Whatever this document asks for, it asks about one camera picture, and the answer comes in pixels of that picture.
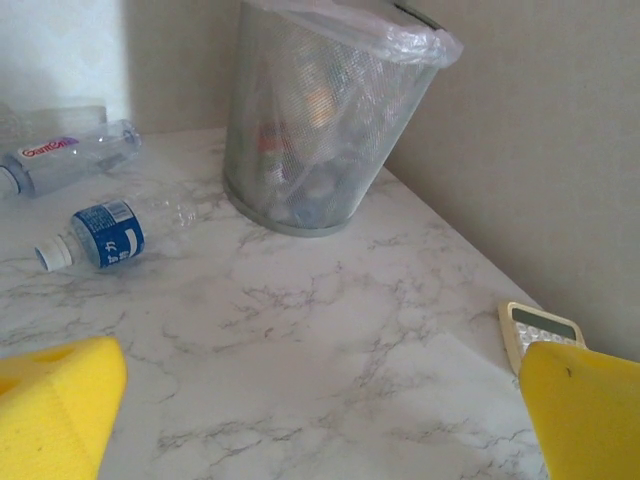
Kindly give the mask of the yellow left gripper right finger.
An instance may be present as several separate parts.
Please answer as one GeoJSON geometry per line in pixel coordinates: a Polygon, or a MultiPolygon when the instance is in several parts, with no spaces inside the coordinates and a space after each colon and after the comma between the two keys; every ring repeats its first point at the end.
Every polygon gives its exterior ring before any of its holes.
{"type": "Polygon", "coordinates": [[[519,384],[551,479],[639,477],[637,362],[536,342],[519,384]]]}

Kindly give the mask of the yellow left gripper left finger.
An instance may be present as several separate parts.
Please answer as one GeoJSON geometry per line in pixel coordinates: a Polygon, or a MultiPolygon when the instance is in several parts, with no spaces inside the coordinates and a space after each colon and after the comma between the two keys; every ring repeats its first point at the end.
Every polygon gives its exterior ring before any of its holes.
{"type": "Polygon", "coordinates": [[[1,477],[95,479],[127,384],[113,337],[1,360],[1,477]]]}

